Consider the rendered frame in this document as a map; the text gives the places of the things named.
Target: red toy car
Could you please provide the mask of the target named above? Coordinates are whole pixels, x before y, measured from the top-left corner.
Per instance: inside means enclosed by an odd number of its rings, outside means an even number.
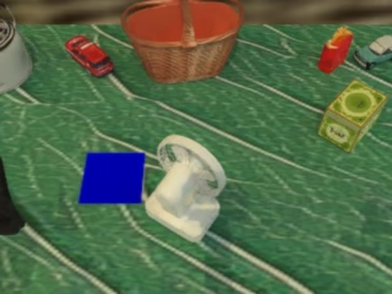
[[[110,57],[93,41],[78,35],[66,42],[67,52],[95,77],[102,77],[114,68]]]

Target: table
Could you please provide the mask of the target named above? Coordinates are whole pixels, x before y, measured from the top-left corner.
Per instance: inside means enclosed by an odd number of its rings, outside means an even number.
[[[363,71],[352,50],[391,26],[351,26],[350,57],[326,75],[317,60],[336,28],[246,26],[219,77],[158,85],[119,26],[20,26],[34,71],[0,98],[0,154],[27,225],[0,237],[0,292],[392,293],[392,106],[352,154],[317,135],[352,79],[390,95],[391,64]],[[67,55],[80,33],[112,75]],[[208,148],[229,178],[202,243],[143,205],[78,205],[86,152],[144,151],[151,193],[170,134]]]

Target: black object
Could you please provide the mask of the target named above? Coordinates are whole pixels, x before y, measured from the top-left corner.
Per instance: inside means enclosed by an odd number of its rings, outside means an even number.
[[[24,225],[25,221],[12,203],[6,171],[0,157],[0,235],[15,235]]]

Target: gray container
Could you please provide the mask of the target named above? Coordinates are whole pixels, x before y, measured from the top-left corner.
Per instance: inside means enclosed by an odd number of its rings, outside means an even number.
[[[0,3],[0,12],[5,10],[11,17],[0,16],[0,94],[19,87],[30,76],[32,61],[16,27],[10,9]]]

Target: green box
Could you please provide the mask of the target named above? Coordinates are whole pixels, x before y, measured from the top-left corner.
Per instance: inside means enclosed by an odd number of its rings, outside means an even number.
[[[347,152],[372,127],[388,98],[353,80],[326,108],[318,134]]]

